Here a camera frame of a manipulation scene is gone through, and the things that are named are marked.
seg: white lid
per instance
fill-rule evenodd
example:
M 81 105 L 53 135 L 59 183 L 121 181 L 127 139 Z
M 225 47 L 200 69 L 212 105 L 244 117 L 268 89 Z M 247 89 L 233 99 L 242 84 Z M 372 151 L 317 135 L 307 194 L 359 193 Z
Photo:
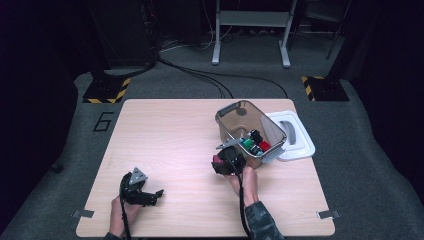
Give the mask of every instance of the white lid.
M 287 110 L 266 115 L 287 134 L 287 140 L 282 146 L 285 151 L 277 159 L 288 161 L 314 155 L 315 146 L 297 113 Z

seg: red object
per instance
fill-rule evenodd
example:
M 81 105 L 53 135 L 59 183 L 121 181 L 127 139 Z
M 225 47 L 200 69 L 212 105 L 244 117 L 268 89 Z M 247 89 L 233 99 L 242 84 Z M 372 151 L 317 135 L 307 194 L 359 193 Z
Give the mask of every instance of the red object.
M 262 141 L 261 143 L 259 143 L 259 147 L 262 148 L 262 151 L 266 152 L 268 151 L 268 149 L 271 148 L 271 145 L 269 145 L 269 143 Z
M 224 161 L 222 161 L 222 159 L 220 159 L 217 155 L 213 155 L 212 162 L 224 164 Z

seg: table leg bracket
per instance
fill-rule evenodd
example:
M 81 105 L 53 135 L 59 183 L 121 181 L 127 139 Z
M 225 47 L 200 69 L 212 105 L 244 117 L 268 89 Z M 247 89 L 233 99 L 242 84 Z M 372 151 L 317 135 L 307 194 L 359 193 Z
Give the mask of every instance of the table leg bracket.
M 321 219 L 325 219 L 325 218 L 334 219 L 334 218 L 338 218 L 338 217 L 341 217 L 341 216 L 342 215 L 337 210 L 335 210 L 335 211 L 328 210 L 328 211 L 322 211 L 322 212 L 317 211 L 317 217 L 321 218 Z

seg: wooden table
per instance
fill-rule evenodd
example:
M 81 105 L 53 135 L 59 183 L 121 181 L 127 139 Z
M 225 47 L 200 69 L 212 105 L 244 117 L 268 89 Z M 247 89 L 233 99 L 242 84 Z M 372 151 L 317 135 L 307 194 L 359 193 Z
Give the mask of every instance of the wooden table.
M 131 234 L 139 237 L 237 237 L 243 230 L 238 197 L 212 166 L 221 144 L 215 113 L 236 99 L 134 99 L 121 110 L 77 235 L 101 237 L 109 228 L 111 200 L 122 177 L 138 167 L 144 192 L 164 189 L 156 206 L 141 210 Z M 295 111 L 287 99 L 250 99 L 265 113 Z M 274 160 L 257 169 L 259 198 L 285 236 L 329 236 L 332 219 L 312 158 Z

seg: metal bracket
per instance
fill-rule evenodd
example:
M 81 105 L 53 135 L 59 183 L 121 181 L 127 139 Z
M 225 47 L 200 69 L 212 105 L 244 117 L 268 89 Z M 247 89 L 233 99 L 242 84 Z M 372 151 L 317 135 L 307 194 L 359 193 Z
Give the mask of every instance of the metal bracket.
M 227 148 L 227 147 L 231 147 L 231 146 L 234 146 L 236 144 L 241 143 L 242 141 L 243 141 L 243 139 L 241 139 L 241 138 L 239 138 L 239 139 L 228 139 L 223 144 L 216 147 L 216 149 L 224 149 L 224 148 Z
M 94 211 L 90 211 L 90 210 L 75 210 L 75 212 L 71 215 L 74 218 L 81 218 L 81 217 L 86 217 L 86 218 L 92 218 L 94 215 Z
M 130 185 L 142 182 L 142 181 L 146 181 L 147 180 L 147 176 L 146 174 L 144 174 L 142 171 L 140 171 L 140 169 L 138 168 L 134 168 L 132 174 L 131 174 L 131 178 L 130 178 Z
M 321 219 L 325 219 L 325 218 L 338 218 L 341 217 L 342 215 L 339 213 L 339 211 L 335 210 L 335 211 L 323 211 L 323 212 L 317 212 L 317 217 L 321 218 Z

